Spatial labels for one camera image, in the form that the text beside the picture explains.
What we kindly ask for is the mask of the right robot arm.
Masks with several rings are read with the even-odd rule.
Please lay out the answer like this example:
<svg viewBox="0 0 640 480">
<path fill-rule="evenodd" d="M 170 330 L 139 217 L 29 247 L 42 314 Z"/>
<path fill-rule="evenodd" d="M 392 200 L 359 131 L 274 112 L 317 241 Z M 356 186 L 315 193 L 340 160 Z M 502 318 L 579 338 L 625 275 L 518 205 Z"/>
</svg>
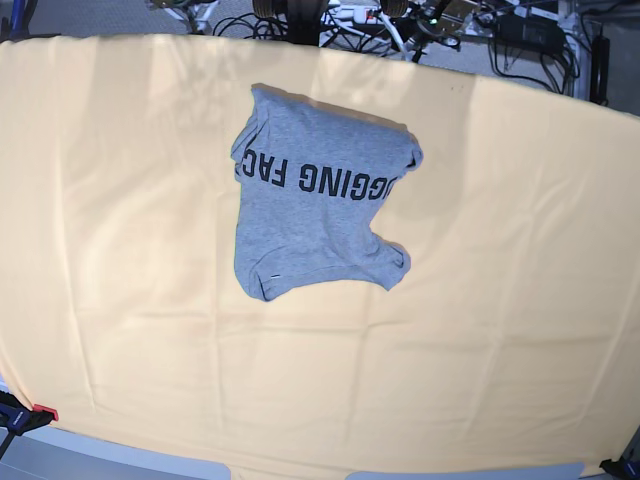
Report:
<svg viewBox="0 0 640 480">
<path fill-rule="evenodd" d="M 183 24 L 188 34 L 211 35 L 211 18 L 218 0 L 147 0 L 149 10 L 159 10 Z"/>
</svg>

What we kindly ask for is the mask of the black robot base post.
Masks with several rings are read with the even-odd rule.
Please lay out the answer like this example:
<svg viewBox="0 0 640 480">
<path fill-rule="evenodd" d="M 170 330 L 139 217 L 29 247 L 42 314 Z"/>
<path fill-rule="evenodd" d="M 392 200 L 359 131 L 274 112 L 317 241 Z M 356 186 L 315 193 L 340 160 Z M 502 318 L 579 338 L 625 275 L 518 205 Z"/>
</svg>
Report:
<svg viewBox="0 0 640 480">
<path fill-rule="evenodd" d="M 284 0 L 279 7 L 285 16 L 285 39 L 296 45 L 319 45 L 321 19 L 328 6 L 326 0 Z"/>
</svg>

